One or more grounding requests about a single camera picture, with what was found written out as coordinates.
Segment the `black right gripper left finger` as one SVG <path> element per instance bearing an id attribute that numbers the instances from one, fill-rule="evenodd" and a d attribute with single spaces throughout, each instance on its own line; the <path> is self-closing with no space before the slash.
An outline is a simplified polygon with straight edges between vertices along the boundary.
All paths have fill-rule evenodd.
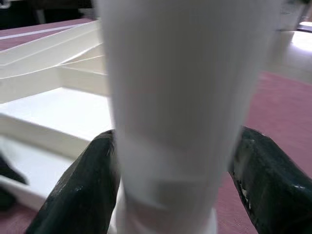
<path id="1" fill-rule="evenodd" d="M 27 234 L 105 234 L 120 184 L 114 130 L 96 136 L 63 173 Z"/>

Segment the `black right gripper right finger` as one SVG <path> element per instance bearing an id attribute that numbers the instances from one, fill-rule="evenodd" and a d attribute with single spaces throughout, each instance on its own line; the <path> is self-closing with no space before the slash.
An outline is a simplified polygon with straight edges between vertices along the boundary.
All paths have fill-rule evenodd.
<path id="1" fill-rule="evenodd" d="M 312 180 L 271 138 L 243 127 L 229 174 L 259 234 L 312 232 Z"/>

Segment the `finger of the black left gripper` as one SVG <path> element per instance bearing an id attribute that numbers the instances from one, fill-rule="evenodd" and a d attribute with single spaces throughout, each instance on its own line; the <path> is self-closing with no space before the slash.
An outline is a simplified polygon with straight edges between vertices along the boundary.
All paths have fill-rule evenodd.
<path id="1" fill-rule="evenodd" d="M 0 155 L 0 175 L 19 183 L 27 184 L 26 179 L 10 167 L 3 155 Z"/>
<path id="2" fill-rule="evenodd" d="M 16 203 L 16 198 L 14 195 L 6 191 L 5 189 L 0 189 L 0 210 L 9 210 Z"/>

